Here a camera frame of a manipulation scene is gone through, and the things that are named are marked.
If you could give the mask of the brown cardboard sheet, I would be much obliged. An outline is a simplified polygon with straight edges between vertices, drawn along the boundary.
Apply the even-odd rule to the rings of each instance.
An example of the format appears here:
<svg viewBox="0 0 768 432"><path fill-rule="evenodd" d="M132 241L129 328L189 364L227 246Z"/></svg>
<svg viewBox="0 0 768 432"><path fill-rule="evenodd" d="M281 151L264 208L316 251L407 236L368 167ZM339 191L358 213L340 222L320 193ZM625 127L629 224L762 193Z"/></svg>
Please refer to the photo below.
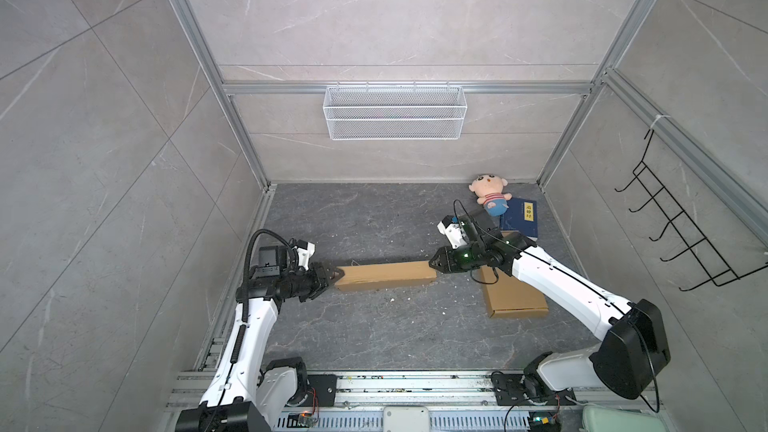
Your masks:
<svg viewBox="0 0 768 432"><path fill-rule="evenodd" d="M437 272L427 261L346 266L341 270L344 276L335 287L342 292L415 287L437 279Z"/></svg>

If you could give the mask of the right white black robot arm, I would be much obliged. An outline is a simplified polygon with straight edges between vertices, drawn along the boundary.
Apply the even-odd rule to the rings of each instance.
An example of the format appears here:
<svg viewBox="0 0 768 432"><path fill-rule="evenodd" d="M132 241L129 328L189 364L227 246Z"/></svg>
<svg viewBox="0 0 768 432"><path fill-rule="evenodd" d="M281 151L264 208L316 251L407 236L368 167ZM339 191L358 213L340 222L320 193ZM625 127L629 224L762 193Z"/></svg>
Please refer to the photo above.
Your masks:
<svg viewBox="0 0 768 432"><path fill-rule="evenodd" d="M645 299L632 302L595 285L519 232L504 235L468 216L447 216L437 228L449 243L430 259L432 269L453 274L488 267L504 273L543 293L597 339L591 348L543 353L529 363L521 378L527 399L542 401L567 389L603 386L634 400L657 385L671 353L656 305Z"/></svg>

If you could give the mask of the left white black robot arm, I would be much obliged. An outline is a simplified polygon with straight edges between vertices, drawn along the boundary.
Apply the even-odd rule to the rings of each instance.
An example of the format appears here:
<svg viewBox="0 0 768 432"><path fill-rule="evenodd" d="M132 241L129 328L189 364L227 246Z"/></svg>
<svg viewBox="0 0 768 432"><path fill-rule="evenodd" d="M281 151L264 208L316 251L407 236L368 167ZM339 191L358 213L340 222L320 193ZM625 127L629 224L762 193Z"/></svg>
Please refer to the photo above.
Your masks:
<svg viewBox="0 0 768 432"><path fill-rule="evenodd" d="M311 261L315 245L290 241L246 256L233 330L200 403L183 410L176 431L270 431L287 406L316 409L319 399L300 357L263 364L267 340L284 302L313 300L344 272Z"/></svg>

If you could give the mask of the brown cardboard box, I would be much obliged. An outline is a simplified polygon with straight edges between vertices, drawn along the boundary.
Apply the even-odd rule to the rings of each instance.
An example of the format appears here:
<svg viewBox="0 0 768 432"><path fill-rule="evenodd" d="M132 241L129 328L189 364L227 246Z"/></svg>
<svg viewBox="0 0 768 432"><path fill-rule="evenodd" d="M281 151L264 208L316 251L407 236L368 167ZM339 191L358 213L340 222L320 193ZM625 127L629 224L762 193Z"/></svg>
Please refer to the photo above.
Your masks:
<svg viewBox="0 0 768 432"><path fill-rule="evenodd" d="M549 314L545 296L532 286L489 267L480 269L488 316L492 319L541 318Z"/></svg>

